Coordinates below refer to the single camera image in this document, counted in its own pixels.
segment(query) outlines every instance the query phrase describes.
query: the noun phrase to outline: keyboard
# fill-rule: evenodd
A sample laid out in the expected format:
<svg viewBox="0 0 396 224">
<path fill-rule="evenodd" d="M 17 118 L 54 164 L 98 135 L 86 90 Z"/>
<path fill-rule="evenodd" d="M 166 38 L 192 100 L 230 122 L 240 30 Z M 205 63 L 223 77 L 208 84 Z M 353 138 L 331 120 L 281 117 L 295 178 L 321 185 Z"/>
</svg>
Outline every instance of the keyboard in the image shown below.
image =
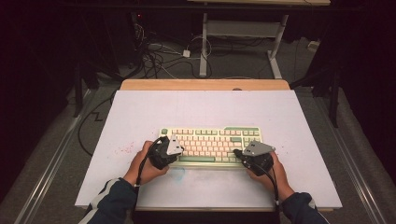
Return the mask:
<svg viewBox="0 0 396 224">
<path fill-rule="evenodd" d="M 253 141 L 262 141 L 258 127 L 225 128 L 163 128 L 160 136 L 174 134 L 183 153 L 170 164 L 177 167 L 224 167 L 244 168 L 233 154 L 234 149 L 243 150 Z"/>
</svg>

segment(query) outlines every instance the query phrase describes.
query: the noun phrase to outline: sleeve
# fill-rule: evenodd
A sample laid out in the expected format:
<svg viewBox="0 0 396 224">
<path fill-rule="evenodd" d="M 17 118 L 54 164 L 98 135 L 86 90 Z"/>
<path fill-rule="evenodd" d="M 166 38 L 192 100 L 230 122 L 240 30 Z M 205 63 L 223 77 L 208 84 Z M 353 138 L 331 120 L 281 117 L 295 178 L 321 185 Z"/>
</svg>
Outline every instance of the sleeve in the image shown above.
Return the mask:
<svg viewBox="0 0 396 224">
<path fill-rule="evenodd" d="M 312 202 L 310 194 L 294 193 L 282 203 L 283 213 L 293 224 L 329 223 Z"/>
<path fill-rule="evenodd" d="M 91 201 L 85 217 L 79 223 L 124 223 L 126 211 L 135 202 L 136 194 L 130 183 L 122 178 L 109 180 Z"/>
</svg>

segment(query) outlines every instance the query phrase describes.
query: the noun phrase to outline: person's left hand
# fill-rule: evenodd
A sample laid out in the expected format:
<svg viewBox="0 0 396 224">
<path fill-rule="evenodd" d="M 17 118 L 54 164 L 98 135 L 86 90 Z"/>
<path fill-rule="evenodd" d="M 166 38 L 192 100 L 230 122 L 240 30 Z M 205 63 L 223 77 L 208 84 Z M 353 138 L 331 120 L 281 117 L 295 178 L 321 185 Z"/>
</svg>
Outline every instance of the person's left hand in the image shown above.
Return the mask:
<svg viewBox="0 0 396 224">
<path fill-rule="evenodd" d="M 124 180 L 128 181 L 132 186 L 136 183 L 137 173 L 139 171 L 140 162 L 145 158 L 149 151 L 149 147 L 152 145 L 151 141 L 146 141 L 141 151 L 136 153 L 136 156 L 131 162 L 128 172 L 124 176 Z M 145 166 L 143 167 L 140 185 L 146 184 L 157 176 L 165 175 L 169 170 L 169 166 L 165 166 L 162 170 L 157 169 L 153 166 L 149 159 L 146 160 Z"/>
</svg>

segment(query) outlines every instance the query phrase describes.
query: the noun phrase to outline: hand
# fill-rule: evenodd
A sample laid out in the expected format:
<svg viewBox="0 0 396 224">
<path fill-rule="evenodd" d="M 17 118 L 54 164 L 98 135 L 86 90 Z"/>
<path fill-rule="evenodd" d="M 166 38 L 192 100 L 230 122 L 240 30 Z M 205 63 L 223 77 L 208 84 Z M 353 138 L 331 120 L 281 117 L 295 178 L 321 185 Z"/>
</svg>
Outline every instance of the hand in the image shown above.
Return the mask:
<svg viewBox="0 0 396 224">
<path fill-rule="evenodd" d="M 130 184 L 134 185 L 136 183 L 140 162 L 142 162 L 142 160 L 145 158 L 146 154 L 149 151 L 149 147 L 151 145 L 152 145 L 151 141 L 146 141 L 145 144 L 143 145 L 142 150 L 138 151 L 136 153 L 136 156 L 134 156 L 134 159 L 131 162 L 131 166 L 129 167 L 129 170 L 126 173 L 126 175 L 124 176 L 124 179 L 128 181 Z M 169 166 L 164 167 L 162 170 L 157 169 L 151 164 L 150 160 L 147 159 L 145 166 L 143 167 L 142 175 L 140 176 L 141 177 L 140 185 L 148 183 L 157 176 L 165 175 L 168 170 L 169 170 Z"/>
<path fill-rule="evenodd" d="M 274 166 L 273 166 L 273 169 L 270 170 L 270 172 L 268 172 L 268 173 L 275 180 L 275 178 L 274 178 L 274 172 L 275 172 L 276 184 L 277 184 L 277 189 L 279 192 L 279 199 L 280 199 L 280 201 L 285 201 L 287 198 L 289 198 L 289 196 L 291 194 L 294 193 L 294 190 L 289 185 L 285 168 L 283 167 L 283 164 L 279 161 L 279 158 L 277 157 L 275 152 L 270 152 L 270 154 L 274 160 Z M 262 185 L 265 188 L 274 192 L 274 185 L 267 175 L 256 176 L 249 169 L 247 169 L 247 173 L 250 176 L 250 178 L 262 183 Z"/>
</svg>

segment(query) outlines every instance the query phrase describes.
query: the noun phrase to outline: spacebar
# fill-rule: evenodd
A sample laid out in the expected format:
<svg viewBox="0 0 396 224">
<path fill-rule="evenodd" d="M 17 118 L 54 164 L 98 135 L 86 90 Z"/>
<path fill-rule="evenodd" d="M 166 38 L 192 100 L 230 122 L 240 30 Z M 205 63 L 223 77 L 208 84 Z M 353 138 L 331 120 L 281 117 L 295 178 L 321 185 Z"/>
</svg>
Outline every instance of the spacebar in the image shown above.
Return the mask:
<svg viewBox="0 0 396 224">
<path fill-rule="evenodd" d="M 197 161 L 197 162 L 214 162 L 214 157 L 189 157 L 183 156 L 178 158 L 179 161 Z"/>
</svg>

